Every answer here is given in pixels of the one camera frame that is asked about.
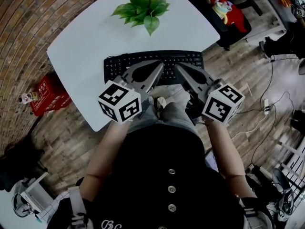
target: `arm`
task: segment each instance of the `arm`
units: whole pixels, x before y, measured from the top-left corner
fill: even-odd
[[[224,175],[232,193],[240,198],[255,198],[255,194],[248,185],[244,172],[244,164],[237,152],[228,130],[217,121],[207,123],[207,130],[211,140],[213,152],[219,171]]]
[[[112,122],[91,158],[84,180],[81,183],[82,198],[93,201],[105,179],[112,171],[112,164],[127,135],[130,121],[120,125]]]

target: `jeans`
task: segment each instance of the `jeans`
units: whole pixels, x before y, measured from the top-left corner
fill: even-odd
[[[151,125],[163,124],[188,130],[198,136],[195,126],[191,122],[186,112],[178,104],[169,103],[166,105],[159,118],[152,103],[145,101],[142,105],[148,105],[148,108],[144,113],[142,112],[139,116],[136,116],[133,119],[128,133]]]

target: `keyboard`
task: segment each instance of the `keyboard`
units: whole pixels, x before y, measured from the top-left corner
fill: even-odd
[[[105,82],[113,81],[118,75],[123,75],[135,63],[154,59],[161,60],[164,63],[164,71],[157,85],[180,84],[173,70],[177,62],[191,63],[204,69],[201,52],[168,50],[127,53],[115,57],[111,56],[104,60]]]

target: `hand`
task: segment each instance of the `hand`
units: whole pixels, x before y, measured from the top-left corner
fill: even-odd
[[[206,126],[209,126],[210,124],[212,124],[214,122],[213,119],[207,117],[206,115],[202,115],[201,118],[202,118],[202,121],[205,123]]]

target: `cable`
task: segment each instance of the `cable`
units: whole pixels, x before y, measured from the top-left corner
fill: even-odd
[[[299,59],[299,58],[285,58],[285,59],[273,59],[274,61],[286,60],[286,59]]]
[[[258,122],[258,124],[257,124],[257,126],[252,130],[252,131],[248,131],[248,132],[239,132],[239,133],[237,133],[235,136],[233,136],[232,138],[231,138],[231,140],[233,139],[233,138],[235,138],[238,134],[247,134],[247,133],[250,133],[250,132],[253,132],[253,131],[255,131],[256,129],[257,129],[257,127],[259,126],[259,124],[264,120],[264,119],[266,119],[266,115],[265,115],[265,117],[263,118],[263,119],[261,119],[259,122]]]
[[[290,100],[290,102],[291,102],[291,104],[292,104],[293,110],[295,110],[294,102],[291,100],[291,98],[290,98],[290,93],[289,93],[288,91],[284,91],[284,93],[283,93],[283,95],[281,96],[281,98],[280,98],[279,100],[277,100],[274,104],[276,104],[277,102],[281,101],[281,99],[283,98],[283,96],[284,96],[285,93],[288,93],[288,95],[289,95],[288,98],[289,98],[289,100]]]
[[[266,138],[269,136],[269,134],[272,132],[272,129],[273,127],[275,126],[275,121],[276,121],[276,106],[274,104],[271,105],[271,108],[274,107],[274,110],[275,110],[275,117],[274,117],[274,121],[273,121],[273,124],[272,124],[272,127],[270,128],[270,131],[268,132],[268,134],[265,136],[265,138],[262,140],[262,142],[256,147],[256,149],[254,150],[253,152],[253,155],[252,155],[252,158],[251,158],[251,163],[254,165],[253,163],[253,157],[254,157],[254,154],[255,152],[257,151],[257,149],[263,144],[263,142],[266,140]]]
[[[266,90],[264,91],[263,95],[261,96],[260,100],[259,100],[259,103],[261,105],[261,109],[263,109],[262,107],[262,98],[264,96],[264,94],[267,92],[267,90],[269,89],[270,85],[271,85],[271,82],[272,82],[272,79],[273,79],[273,62],[274,60],[271,60],[271,68],[272,68],[272,72],[271,72],[271,79],[270,79],[270,82],[269,82],[269,85],[267,86]]]
[[[263,109],[250,109],[250,110],[247,110],[247,111],[238,112],[236,114],[246,114],[246,113],[251,112],[251,111],[263,111]]]

